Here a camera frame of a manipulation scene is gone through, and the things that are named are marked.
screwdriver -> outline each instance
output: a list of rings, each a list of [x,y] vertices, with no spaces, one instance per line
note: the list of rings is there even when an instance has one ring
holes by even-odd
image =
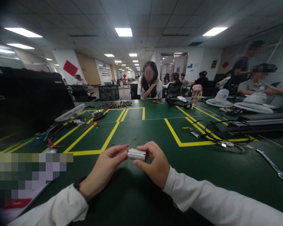
[[[156,103],[156,104],[163,104],[163,103],[159,103],[159,102],[157,102],[157,101],[155,101],[155,100],[153,100],[152,102],[153,102],[153,103]]]

wristwatch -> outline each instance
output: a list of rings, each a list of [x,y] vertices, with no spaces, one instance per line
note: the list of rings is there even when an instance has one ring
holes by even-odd
[[[73,186],[76,190],[80,191],[80,183],[86,179],[86,176],[80,177],[79,179],[74,182]]]

banner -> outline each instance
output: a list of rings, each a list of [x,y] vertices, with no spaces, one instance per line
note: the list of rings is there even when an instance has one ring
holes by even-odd
[[[104,85],[105,82],[110,82],[112,84],[112,75],[110,64],[106,64],[102,61],[95,60],[95,64],[97,65],[98,75],[100,76],[101,84]]]

white fan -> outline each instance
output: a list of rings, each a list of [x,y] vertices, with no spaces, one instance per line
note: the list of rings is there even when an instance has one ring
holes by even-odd
[[[235,103],[234,106],[258,113],[273,113],[273,110],[263,105],[266,97],[267,95],[262,92],[253,93],[252,95],[246,97],[243,102]]]
[[[77,117],[85,108],[85,104],[80,104],[79,106],[76,106],[75,108],[67,111],[66,113],[62,114],[60,117],[56,118],[55,121],[65,121],[65,120],[71,120]]]
[[[229,91],[227,89],[221,89],[218,91],[216,97],[214,99],[209,99],[206,101],[207,104],[213,105],[216,107],[232,107],[233,104],[227,101],[227,97],[229,96]]]

green workbench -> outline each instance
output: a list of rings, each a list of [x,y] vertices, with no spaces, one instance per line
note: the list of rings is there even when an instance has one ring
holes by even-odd
[[[283,148],[260,137],[258,141],[250,143],[254,149],[242,147],[243,151],[240,151],[236,147],[222,148],[204,138],[196,138],[182,127],[193,127],[196,133],[201,134],[206,124],[201,122],[201,125],[191,126],[192,121],[216,122],[236,117],[213,117],[210,115],[212,112],[221,112],[204,108],[202,106],[209,105],[201,102],[197,108],[187,110],[168,106],[164,99],[157,101],[163,104],[154,104],[152,100],[132,100],[132,107],[128,107],[128,110],[109,110],[98,129],[91,127],[83,132],[87,125],[81,125],[62,137],[59,145],[64,147],[59,152],[74,154],[73,169],[56,178],[30,208],[48,201],[79,177],[88,175],[103,150],[120,144],[135,148],[153,140],[178,172],[196,180],[208,180],[216,186],[236,191],[283,212],[283,180],[255,151],[264,150],[283,171]],[[100,103],[89,102],[86,105],[96,106]],[[85,111],[78,118],[84,121],[87,115],[89,121],[90,113],[92,111]],[[223,130],[226,128],[222,123],[219,126]],[[226,138],[247,140],[245,136],[227,135]],[[40,153],[44,150],[46,145],[42,144],[30,150],[19,148],[13,152]],[[191,209],[181,213],[173,206],[168,195],[156,187],[131,160],[126,160],[106,188],[90,201],[86,219],[73,224],[210,225],[210,222]]]

